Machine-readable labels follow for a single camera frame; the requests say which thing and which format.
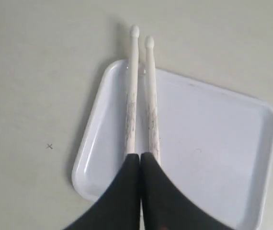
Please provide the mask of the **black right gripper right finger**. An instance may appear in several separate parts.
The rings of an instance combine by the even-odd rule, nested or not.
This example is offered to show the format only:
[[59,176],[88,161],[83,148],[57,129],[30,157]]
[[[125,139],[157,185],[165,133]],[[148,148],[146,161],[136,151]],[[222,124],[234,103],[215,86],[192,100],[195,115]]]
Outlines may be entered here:
[[141,154],[142,208],[147,230],[230,230],[191,202],[167,177],[153,154]]

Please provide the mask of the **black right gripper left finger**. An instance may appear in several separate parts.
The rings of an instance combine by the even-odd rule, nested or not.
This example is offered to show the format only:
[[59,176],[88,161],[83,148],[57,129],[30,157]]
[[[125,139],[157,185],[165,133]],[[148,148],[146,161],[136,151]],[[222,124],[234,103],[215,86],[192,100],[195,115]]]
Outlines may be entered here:
[[117,175],[103,195],[67,230],[140,229],[140,161],[127,154]]

